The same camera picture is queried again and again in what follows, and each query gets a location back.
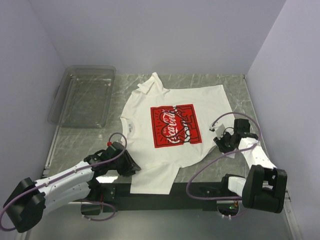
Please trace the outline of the white t-shirt red print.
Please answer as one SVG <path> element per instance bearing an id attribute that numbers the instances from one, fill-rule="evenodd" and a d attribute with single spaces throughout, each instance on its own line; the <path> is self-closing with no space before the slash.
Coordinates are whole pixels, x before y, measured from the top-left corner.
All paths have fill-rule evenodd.
<path id="1" fill-rule="evenodd" d="M 127 150 L 140 166 L 130 192 L 169 194 L 179 170 L 215 148 L 210 125 L 233 125 L 231 111 L 223 85 L 167 89 L 157 73 L 140 83 L 120 116 Z"/>

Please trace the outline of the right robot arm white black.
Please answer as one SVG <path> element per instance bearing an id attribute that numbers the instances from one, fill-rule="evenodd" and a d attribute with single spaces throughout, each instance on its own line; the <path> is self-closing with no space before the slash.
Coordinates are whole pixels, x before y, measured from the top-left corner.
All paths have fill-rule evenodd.
<path id="1" fill-rule="evenodd" d="M 243 118 L 234 120 L 232 132 L 216 122 L 209 127 L 216 133 L 213 141 L 219 151 L 234 154 L 236 150 L 241 150 L 249 167 L 247 177 L 226 174 L 219 193 L 226 200 L 237 194 L 245 208 L 279 214 L 284 207 L 288 175 L 270 161 L 258 135 L 251 133 L 250 127 L 249 121 Z"/>

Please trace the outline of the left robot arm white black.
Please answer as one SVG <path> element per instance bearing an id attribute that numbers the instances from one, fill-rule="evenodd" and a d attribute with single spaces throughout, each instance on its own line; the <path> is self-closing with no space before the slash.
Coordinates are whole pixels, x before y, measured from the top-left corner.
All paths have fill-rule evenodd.
<path id="1" fill-rule="evenodd" d="M 1 214 L 7 214 L 14 230 L 24 233 L 44 215 L 70 202 L 83 201 L 102 209 L 114 199 L 116 189 L 103 187 L 97 178 L 108 171 L 130 177 L 140 170 L 124 145 L 109 142 L 106 149 L 88 155 L 56 175 L 35 181 L 29 177 L 21 180 L 4 203 Z"/>

